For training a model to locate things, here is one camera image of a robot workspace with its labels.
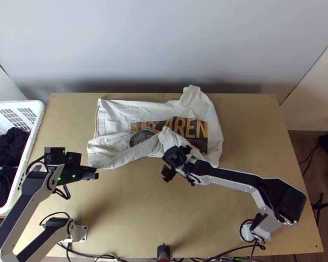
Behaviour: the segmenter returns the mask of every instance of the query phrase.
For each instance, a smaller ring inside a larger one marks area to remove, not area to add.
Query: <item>black tripod leg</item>
[[[317,209],[317,216],[316,216],[316,224],[318,226],[318,223],[320,222],[320,212],[321,212],[321,205],[322,205],[322,200],[323,200],[323,193],[321,193],[321,197],[320,199],[314,204],[312,205],[312,210]]]

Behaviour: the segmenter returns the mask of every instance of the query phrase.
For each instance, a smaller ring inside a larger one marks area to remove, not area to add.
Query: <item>plywood tabletop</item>
[[[34,160],[45,146],[66,147],[82,153],[87,165],[87,141],[94,135],[98,98],[166,102],[181,94],[159,93],[55,93],[31,154]],[[224,142],[220,167],[279,177],[307,195],[285,122],[274,95],[208,94],[214,103]],[[73,249],[89,253],[115,253],[124,258],[155,257],[157,246],[171,246],[174,257],[208,257],[245,245],[239,225],[254,218],[258,208],[251,195],[221,186],[190,186],[176,176],[162,180],[161,159],[141,158],[113,170],[99,170],[95,181],[69,184],[72,195],[52,195],[37,208],[15,247],[20,251],[41,231],[46,215],[65,211],[77,224],[89,227],[87,241]],[[266,250],[255,255],[322,252],[323,247],[309,201],[297,226],[272,234]],[[250,255],[242,249],[233,255]],[[65,256],[55,246],[50,256]]]

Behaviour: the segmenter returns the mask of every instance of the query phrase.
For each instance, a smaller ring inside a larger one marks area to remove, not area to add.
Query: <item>power cord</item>
[[[44,165],[45,167],[45,172],[49,172],[49,167],[43,162],[41,161],[43,158],[45,158],[46,155],[43,155],[41,157],[39,157],[38,159],[34,160],[33,162],[31,162],[28,166],[27,166],[27,169],[25,170],[25,174],[27,175],[30,171],[30,168],[34,165],[34,164],[37,164],[37,163],[41,163]],[[62,192],[62,190],[58,189],[58,188],[55,188],[55,190],[53,191],[53,194],[57,194],[59,195],[60,197],[62,197],[63,199],[70,199],[71,198],[71,195],[70,195],[70,192],[67,188],[67,185],[63,185],[63,190],[64,192]]]
[[[44,217],[43,220],[40,221],[39,226],[42,226],[42,225],[43,225],[42,223],[45,221],[46,218],[48,218],[48,217],[52,217],[53,215],[57,215],[57,214],[65,214],[65,215],[67,216],[67,218],[70,218],[69,214],[66,213],[66,212],[63,212],[63,211],[55,212],[55,213],[52,213],[52,214],[50,214],[50,215]]]
[[[318,146],[319,146],[319,143],[317,143],[317,145],[316,145],[316,146],[310,151],[310,154],[306,157],[305,160],[303,160],[303,161],[301,161],[301,162],[298,163],[298,164],[300,165],[300,164],[302,164],[302,163],[305,163],[308,159],[310,159],[310,160],[309,160],[309,163],[308,163],[308,165],[307,165],[307,167],[306,167],[306,169],[305,169],[304,172],[303,172],[303,177],[305,176],[307,170],[309,169],[309,167],[310,167],[310,165],[311,165],[312,158],[313,158],[314,153],[316,152],[316,149],[318,148]]]
[[[207,258],[207,259],[201,259],[201,258],[190,258],[190,259],[191,259],[193,262],[199,262],[199,261],[197,261],[197,260],[202,260],[203,262],[212,262],[213,260],[218,260],[218,261],[220,261],[220,262],[225,262],[225,261],[226,261],[226,262],[230,262],[230,261],[233,261],[233,260],[231,260],[231,259],[227,259],[227,258],[225,258],[225,257],[223,257],[223,256],[225,256],[225,255],[227,255],[227,254],[229,254],[229,253],[231,253],[231,252],[233,252],[233,251],[240,250],[240,249],[244,249],[244,248],[252,248],[252,250],[251,250],[251,254],[250,254],[250,257],[249,257],[249,259],[248,259],[248,261],[247,261],[247,262],[251,262],[256,247],[260,248],[261,250],[265,250],[265,249],[266,249],[266,247],[265,247],[264,245],[262,245],[262,244],[260,244],[260,243],[258,242],[258,238],[255,238],[255,239],[252,240],[252,241],[247,241],[247,240],[243,237],[243,235],[242,235],[242,227],[243,227],[243,225],[244,225],[245,223],[247,223],[247,222],[252,222],[252,221],[254,221],[254,219],[247,219],[247,220],[245,220],[245,221],[240,225],[240,227],[239,227],[239,235],[241,236],[241,238],[242,238],[244,241],[248,242],[248,243],[253,243],[252,245],[245,245],[245,246],[241,246],[241,247],[238,247],[238,248],[233,248],[233,249],[230,249],[230,250],[228,250],[228,251],[226,251],[226,252],[220,253],[220,254],[218,254],[218,255],[216,255],[216,256],[214,256],[214,257],[210,257],[210,258]]]

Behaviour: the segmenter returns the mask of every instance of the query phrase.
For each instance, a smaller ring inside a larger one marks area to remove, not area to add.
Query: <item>white plastic basket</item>
[[[12,127],[30,132],[7,202],[0,207],[0,215],[10,210],[21,195],[21,184],[44,115],[44,107],[44,103],[37,100],[0,102],[0,136]]]

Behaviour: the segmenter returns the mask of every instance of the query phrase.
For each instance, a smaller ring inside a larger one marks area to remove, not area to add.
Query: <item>wooden floor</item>
[[[311,151],[311,149],[317,144],[316,140],[299,139],[292,137],[292,144],[294,151],[297,155],[298,161],[303,161]],[[302,172],[305,170],[307,162],[300,166]],[[318,148],[313,156],[312,163],[308,169],[305,177],[305,184],[309,194],[311,203],[315,203],[320,197],[321,192],[324,192],[323,202],[328,202],[328,155],[322,148]],[[328,207],[321,211],[319,232],[321,235],[324,252],[315,254],[297,254],[296,258],[298,262],[328,262]],[[44,262],[57,262],[66,261],[65,258],[45,258]],[[89,259],[72,259],[74,262],[86,262],[92,261]],[[149,259],[129,259],[130,262],[147,262]],[[295,262],[293,255],[282,256],[263,256],[254,257],[253,261],[260,262]]]

